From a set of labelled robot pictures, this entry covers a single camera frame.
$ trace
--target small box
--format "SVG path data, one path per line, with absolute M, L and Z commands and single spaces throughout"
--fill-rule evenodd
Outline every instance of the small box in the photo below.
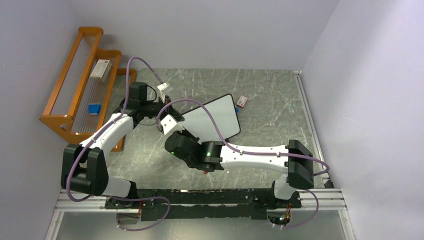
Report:
M 99 59 L 97 60 L 97 63 L 95 64 L 91 74 L 90 78 L 93 80 L 101 80 L 105 81 L 106 77 L 109 74 L 109 70 L 111 69 L 112 64 L 110 60 L 106 59 Z
M 241 96 L 240 99 L 237 101 L 236 105 L 242 108 L 245 106 L 247 101 L 248 101 L 248 98 L 246 96 Z
M 162 102 L 165 103 L 165 96 L 170 94 L 171 90 L 173 89 L 171 84 L 168 82 L 164 82 L 161 85 L 157 86 L 157 89 L 159 90 L 160 98 L 162 99 Z
M 88 105 L 88 113 L 90 115 L 97 115 L 100 113 L 100 103 L 90 103 Z

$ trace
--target white wall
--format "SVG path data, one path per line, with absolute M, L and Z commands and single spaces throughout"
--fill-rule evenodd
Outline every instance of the white wall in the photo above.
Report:
M 0 239 L 46 237 L 66 143 L 39 117 L 77 30 L 66 0 L 0 1 Z
M 340 0 L 303 82 L 357 238 L 424 236 L 424 1 Z
M 154 68 L 286 70 L 304 66 L 338 1 L 70 0 L 108 48 Z

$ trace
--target black mounting bracket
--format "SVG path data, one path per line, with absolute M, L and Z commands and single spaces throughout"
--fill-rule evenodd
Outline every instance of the black mounting bracket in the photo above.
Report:
M 128 92 L 128 103 L 124 111 L 125 114 L 132 117 L 134 128 L 144 119 L 152 119 L 159 114 L 159 111 L 169 102 L 171 98 L 165 96 L 164 102 L 161 97 L 159 101 L 153 102 L 153 100 L 147 100 L 147 88 L 149 85 L 145 82 L 133 82 L 129 85 Z M 113 111 L 114 114 L 120 113 L 124 108 L 125 99 L 123 99 L 119 106 Z M 160 119 L 162 120 L 166 115 L 170 114 L 175 118 L 175 120 L 181 122 L 184 121 L 183 115 L 179 113 L 175 108 L 169 106 L 161 115 Z
M 288 153 L 313 157 L 312 153 L 298 140 L 289 140 Z M 314 188 L 314 162 L 299 157 L 288 157 L 287 183 L 295 189 Z
M 221 141 L 204 141 L 198 143 L 199 138 L 189 131 L 175 131 L 165 141 L 165 150 L 183 160 L 187 167 L 205 172 L 224 170 L 221 166 Z
M 140 198 L 165 197 L 171 202 L 171 210 L 167 219 L 203 219 L 203 218 L 238 218 L 250 217 L 254 220 L 268 219 L 267 210 L 301 208 L 299 192 L 294 192 L 289 200 L 274 197 L 272 188 L 241 189 L 138 189 Z M 162 200 L 148 200 L 141 204 L 141 220 L 154 221 L 160 219 L 168 205 Z M 138 209 L 140 203 L 131 207 L 121 205 L 120 201 L 109 199 L 106 209 Z
M 60 185 L 66 189 L 66 182 L 77 156 L 83 147 L 77 144 L 68 144 L 63 150 L 63 163 Z M 87 167 L 80 164 L 87 162 Z M 100 196 L 108 186 L 109 174 L 106 167 L 105 155 L 100 148 L 89 148 L 82 155 L 81 160 L 73 172 L 70 180 L 70 189 L 83 194 Z

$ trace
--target metal frame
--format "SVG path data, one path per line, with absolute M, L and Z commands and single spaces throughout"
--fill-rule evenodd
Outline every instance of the metal frame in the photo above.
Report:
M 50 227 L 48 228 L 45 240 L 55 240 L 58 236 L 59 229 L 61 228 L 62 219 L 64 218 L 65 212 L 55 211 L 51 218 Z
M 316 188 L 311 189 L 316 194 L 319 201 L 320 210 L 333 210 L 345 211 L 347 210 L 345 199 L 343 198 L 342 191 L 339 188 Z M 300 201 L 302 208 L 299 210 L 314 211 L 317 207 L 314 196 L 304 191 L 298 190 L 300 193 Z M 86 196 L 84 193 L 73 192 L 75 198 L 82 198 Z M 111 213 L 138 213 L 138 209 L 105 209 L 106 197 L 105 196 L 92 196 L 82 202 L 74 202 L 68 198 L 66 190 L 60 191 L 59 198 L 54 208 L 54 212 L 111 212 Z M 268 210 L 269 212 L 285 211 L 286 209 L 277 208 Z
M 293 71 L 294 77 L 295 77 L 295 80 L 296 80 L 296 83 L 297 83 L 297 89 L 299 90 L 299 93 L 300 93 L 300 96 L 301 96 L 300 100 L 302 101 L 302 104 L 303 104 L 303 111 L 304 111 L 305 116 L 306 116 L 306 122 L 307 122 L 307 125 L 309 127 L 309 131 L 313 136 L 312 144 L 313 144 L 313 147 L 315 148 L 315 155 L 318 156 L 319 159 L 321 159 L 322 161 L 325 162 L 324 157 L 323 157 L 323 152 L 321 150 L 321 145 L 320 145 L 320 142 L 318 140 L 317 131 L 315 129 L 314 121 L 312 119 L 311 111 L 309 109 L 308 99 L 306 97 L 305 90 L 304 90 L 304 87 L 303 87 L 303 84 L 302 84 L 302 78 L 301 78 L 301 75 L 300 75 L 301 72 L 302 71 Z M 330 180 L 330 176 L 329 176 L 328 173 L 322 175 L 322 181 L 324 183 L 329 181 L 329 180 Z M 356 237 L 355 237 L 355 234 L 354 234 L 354 230 L 352 228 L 351 220 L 349 218 L 348 209 L 346 208 L 346 210 L 339 210 L 338 214 L 340 216 L 341 226 L 343 227 L 343 232 L 344 232 L 344 236 L 345 236 L 346 240 L 355 240 Z

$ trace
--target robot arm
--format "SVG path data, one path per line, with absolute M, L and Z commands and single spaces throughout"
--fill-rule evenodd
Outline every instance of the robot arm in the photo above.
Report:
M 172 118 L 165 117 L 161 124 L 165 134 L 172 133 L 165 142 L 165 149 L 183 160 L 189 168 L 205 172 L 227 168 L 255 168 L 280 172 L 282 175 L 274 182 L 273 193 L 281 200 L 290 199 L 297 189 L 314 188 L 314 169 L 311 161 L 280 154 L 275 156 L 243 154 L 243 152 L 232 150 L 220 141 L 206 141 L 199 144 L 197 138 L 179 126 Z M 289 140 L 288 145 L 271 147 L 230 145 L 244 152 L 276 152 L 312 156 L 312 153 L 297 140 Z
M 147 87 L 148 85 L 143 82 L 134 82 L 130 85 L 128 104 L 124 114 L 118 121 L 115 121 L 123 109 L 124 100 L 122 100 L 120 106 L 107 122 L 113 122 L 113 124 L 84 152 L 71 178 L 70 189 L 72 191 L 93 196 L 137 198 L 136 184 L 109 176 L 105 159 L 119 140 L 130 133 L 141 120 L 145 117 L 150 119 L 156 117 L 163 106 L 171 101 L 166 95 L 160 97 L 158 102 L 147 100 Z M 166 115 L 173 116 L 173 119 L 178 121 L 184 120 L 183 116 L 172 107 L 168 108 L 160 118 L 162 119 Z M 93 136 L 96 136 L 100 130 L 95 132 Z M 69 144 L 63 151 L 62 188 L 66 188 L 69 172 L 77 156 L 92 139 L 90 137 L 80 144 Z

